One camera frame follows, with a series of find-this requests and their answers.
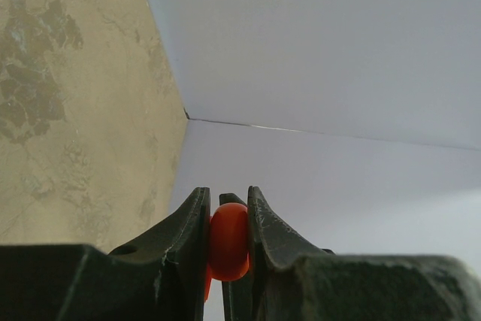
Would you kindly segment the orange earbud charging case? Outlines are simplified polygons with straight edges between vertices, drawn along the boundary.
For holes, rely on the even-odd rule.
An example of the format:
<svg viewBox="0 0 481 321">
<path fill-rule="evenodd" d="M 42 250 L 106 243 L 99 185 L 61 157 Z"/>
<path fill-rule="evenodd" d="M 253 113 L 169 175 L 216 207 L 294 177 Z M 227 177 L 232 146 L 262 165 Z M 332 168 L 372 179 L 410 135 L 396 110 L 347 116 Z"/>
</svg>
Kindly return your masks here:
<svg viewBox="0 0 481 321">
<path fill-rule="evenodd" d="M 210 218 L 204 300 L 208 300 L 212 279 L 236 281 L 249 267 L 247 207 L 222 204 Z"/>
</svg>

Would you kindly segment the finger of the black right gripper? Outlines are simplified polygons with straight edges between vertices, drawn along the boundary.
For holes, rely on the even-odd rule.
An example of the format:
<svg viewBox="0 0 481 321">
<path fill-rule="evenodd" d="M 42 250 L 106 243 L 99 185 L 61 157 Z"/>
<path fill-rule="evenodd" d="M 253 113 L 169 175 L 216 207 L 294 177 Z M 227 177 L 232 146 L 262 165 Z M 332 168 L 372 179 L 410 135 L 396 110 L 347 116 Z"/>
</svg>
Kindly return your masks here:
<svg viewBox="0 0 481 321">
<path fill-rule="evenodd" d="M 222 298 L 226 320 L 253 318 L 253 276 L 250 272 L 249 228 L 247 204 L 234 193 L 219 196 L 219 210 L 224 217 L 222 237 L 227 246 L 222 262 L 227 279 L 222 282 Z"/>
</svg>

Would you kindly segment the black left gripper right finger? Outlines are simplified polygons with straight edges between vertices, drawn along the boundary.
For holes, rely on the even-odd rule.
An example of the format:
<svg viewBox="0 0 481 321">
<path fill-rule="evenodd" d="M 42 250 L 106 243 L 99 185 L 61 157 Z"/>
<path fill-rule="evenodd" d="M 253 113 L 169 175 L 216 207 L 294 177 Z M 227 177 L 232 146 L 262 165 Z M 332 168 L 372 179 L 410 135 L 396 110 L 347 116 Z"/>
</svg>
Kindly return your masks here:
<svg viewBox="0 0 481 321">
<path fill-rule="evenodd" d="M 254 320 L 478 320 L 480 280 L 447 256 L 336 255 L 248 191 Z"/>
</svg>

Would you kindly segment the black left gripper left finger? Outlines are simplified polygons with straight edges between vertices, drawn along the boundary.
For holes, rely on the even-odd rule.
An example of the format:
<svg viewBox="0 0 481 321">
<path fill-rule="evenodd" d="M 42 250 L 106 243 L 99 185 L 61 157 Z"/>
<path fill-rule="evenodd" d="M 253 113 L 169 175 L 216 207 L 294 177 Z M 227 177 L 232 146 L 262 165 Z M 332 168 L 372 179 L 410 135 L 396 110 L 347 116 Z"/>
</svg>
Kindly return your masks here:
<svg viewBox="0 0 481 321">
<path fill-rule="evenodd" d="M 104 253 L 89 244 L 1 248 L 3 320 L 200 320 L 210 191 Z"/>
</svg>

